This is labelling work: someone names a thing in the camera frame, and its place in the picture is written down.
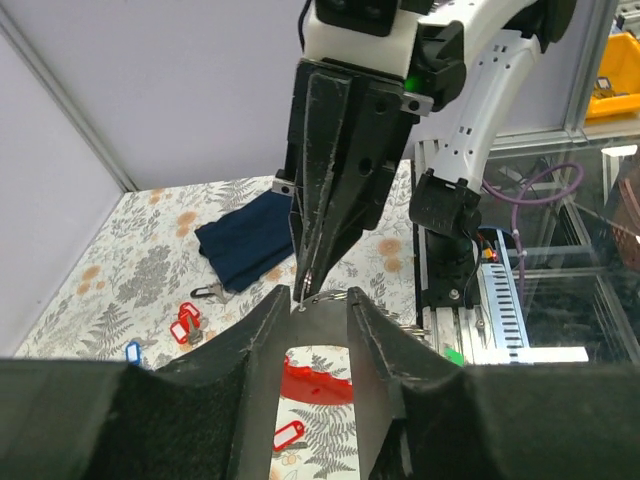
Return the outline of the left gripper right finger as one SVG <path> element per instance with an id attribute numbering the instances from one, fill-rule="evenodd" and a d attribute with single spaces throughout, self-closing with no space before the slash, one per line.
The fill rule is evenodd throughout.
<path id="1" fill-rule="evenodd" d="M 635 479 L 635 365 L 460 367 L 347 294 L 365 479 Z"/>

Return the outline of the metal key holder red handle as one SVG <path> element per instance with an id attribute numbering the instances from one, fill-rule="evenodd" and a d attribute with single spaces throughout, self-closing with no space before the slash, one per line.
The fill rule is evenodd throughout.
<path id="1" fill-rule="evenodd" d="M 360 288 L 327 291 L 291 312 L 279 406 L 303 411 L 391 408 L 404 375 L 433 350 L 424 331 Z"/>

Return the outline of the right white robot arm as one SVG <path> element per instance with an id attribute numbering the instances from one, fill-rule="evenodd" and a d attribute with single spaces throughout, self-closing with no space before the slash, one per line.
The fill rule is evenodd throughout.
<path id="1" fill-rule="evenodd" d="M 284 167 L 296 301 L 381 217 L 412 128 L 465 103 L 420 177 L 411 220 L 436 259 L 466 260 L 489 151 L 525 78 L 564 36 L 572 1 L 308 1 L 298 19 Z"/>

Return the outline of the green key tag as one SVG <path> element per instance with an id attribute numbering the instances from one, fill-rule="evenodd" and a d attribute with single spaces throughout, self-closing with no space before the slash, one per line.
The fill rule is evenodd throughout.
<path id="1" fill-rule="evenodd" d="M 464 366 L 465 365 L 464 355 L 462 353 L 456 351 L 455 349 L 447 347 L 444 350 L 444 356 L 445 356 L 445 358 L 447 360 L 449 360 L 450 362 L 454 363 L 455 365 L 458 365 L 458 366 Z"/>

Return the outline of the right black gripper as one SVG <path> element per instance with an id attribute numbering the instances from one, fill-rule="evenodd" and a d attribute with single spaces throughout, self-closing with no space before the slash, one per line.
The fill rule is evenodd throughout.
<path id="1" fill-rule="evenodd" d="M 332 60 L 299 62 L 276 175 L 293 197 L 296 300 L 317 294 L 362 232 L 377 226 L 420 120 L 416 103 L 397 78 Z"/>

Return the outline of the red key tag with key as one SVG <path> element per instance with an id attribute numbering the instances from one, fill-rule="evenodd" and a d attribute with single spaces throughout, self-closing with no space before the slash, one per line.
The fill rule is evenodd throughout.
<path id="1" fill-rule="evenodd" d="M 306 427 L 300 420 L 293 420 L 279 428 L 273 437 L 272 451 L 281 452 L 299 441 L 305 434 Z"/>

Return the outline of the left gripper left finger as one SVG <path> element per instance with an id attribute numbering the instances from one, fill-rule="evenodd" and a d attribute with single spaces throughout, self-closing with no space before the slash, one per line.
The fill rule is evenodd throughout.
<path id="1" fill-rule="evenodd" d="M 5 479 L 265 479 L 290 314 L 275 287 L 245 318 L 151 371 L 1 364 Z"/>

